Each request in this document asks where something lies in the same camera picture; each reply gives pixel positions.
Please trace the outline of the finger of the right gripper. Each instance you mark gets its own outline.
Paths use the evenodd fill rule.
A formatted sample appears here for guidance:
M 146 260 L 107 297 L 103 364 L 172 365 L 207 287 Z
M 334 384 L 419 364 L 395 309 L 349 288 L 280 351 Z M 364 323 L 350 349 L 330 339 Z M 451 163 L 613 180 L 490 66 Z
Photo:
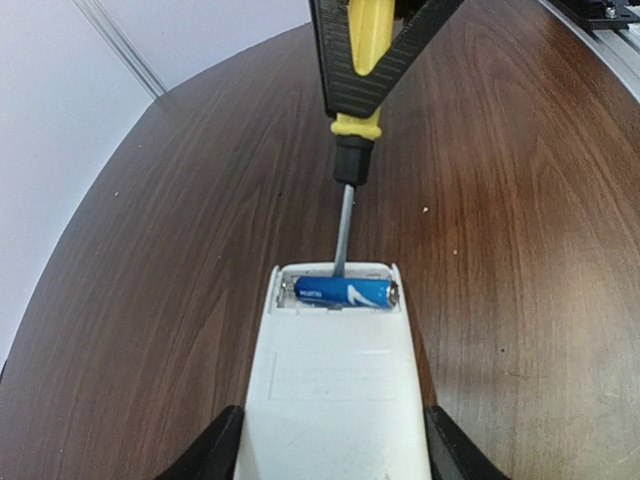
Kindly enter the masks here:
M 403 27 L 367 74 L 354 67 L 346 1 L 309 3 L 325 112 L 371 116 L 420 53 L 461 6 L 459 1 L 427 1 Z

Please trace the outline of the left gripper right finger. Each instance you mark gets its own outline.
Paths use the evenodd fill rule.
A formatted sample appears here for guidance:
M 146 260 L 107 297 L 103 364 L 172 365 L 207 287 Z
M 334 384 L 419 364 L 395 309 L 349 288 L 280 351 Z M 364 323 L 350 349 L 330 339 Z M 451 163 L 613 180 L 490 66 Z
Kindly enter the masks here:
M 509 479 L 440 406 L 425 407 L 424 419 L 433 479 Z

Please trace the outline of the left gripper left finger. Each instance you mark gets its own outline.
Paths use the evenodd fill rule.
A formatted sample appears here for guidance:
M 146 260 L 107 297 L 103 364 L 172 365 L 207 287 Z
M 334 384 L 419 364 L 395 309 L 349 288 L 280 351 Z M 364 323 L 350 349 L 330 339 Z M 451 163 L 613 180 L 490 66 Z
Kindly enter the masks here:
M 230 405 L 191 445 L 159 474 L 160 479 L 228 480 L 234 475 L 244 422 L 244 409 Z

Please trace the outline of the yellow handled screwdriver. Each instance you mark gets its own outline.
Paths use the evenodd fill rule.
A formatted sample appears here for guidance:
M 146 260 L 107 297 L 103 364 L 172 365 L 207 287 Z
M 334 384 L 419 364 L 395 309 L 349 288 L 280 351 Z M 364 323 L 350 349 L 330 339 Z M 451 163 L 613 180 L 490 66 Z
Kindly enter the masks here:
M 346 3 L 347 59 L 356 77 L 368 76 L 391 46 L 394 10 L 393 1 Z M 336 277 L 345 274 L 355 192 L 366 181 L 374 143 L 382 134 L 379 117 L 378 109 L 365 117 L 339 112 L 331 124 L 337 147 L 334 177 L 344 185 L 334 259 Z

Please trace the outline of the white remote control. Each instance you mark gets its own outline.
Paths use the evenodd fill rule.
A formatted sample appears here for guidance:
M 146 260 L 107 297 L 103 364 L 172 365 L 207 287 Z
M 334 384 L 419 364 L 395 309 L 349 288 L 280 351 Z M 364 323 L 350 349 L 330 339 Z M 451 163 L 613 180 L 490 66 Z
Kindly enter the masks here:
M 245 400 L 238 479 L 427 479 L 406 297 L 390 309 L 313 306 L 287 284 L 329 262 L 275 267 Z

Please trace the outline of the blue battery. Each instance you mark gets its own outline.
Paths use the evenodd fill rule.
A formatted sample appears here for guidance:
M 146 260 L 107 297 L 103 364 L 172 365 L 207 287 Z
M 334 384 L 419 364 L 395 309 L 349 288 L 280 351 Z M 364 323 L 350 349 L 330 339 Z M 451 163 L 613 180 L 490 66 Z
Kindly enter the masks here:
M 399 300 L 399 286 L 390 279 L 301 276 L 284 281 L 278 302 L 293 301 L 328 308 L 388 310 Z

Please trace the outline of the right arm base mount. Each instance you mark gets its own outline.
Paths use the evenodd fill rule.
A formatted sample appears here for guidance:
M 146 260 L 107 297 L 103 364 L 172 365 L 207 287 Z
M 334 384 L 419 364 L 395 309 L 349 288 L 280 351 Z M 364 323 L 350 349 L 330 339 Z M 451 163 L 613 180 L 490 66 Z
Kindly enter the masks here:
M 552 4 L 585 31 L 628 30 L 639 25 L 639 14 L 631 9 L 638 2 L 603 0 L 557 0 Z

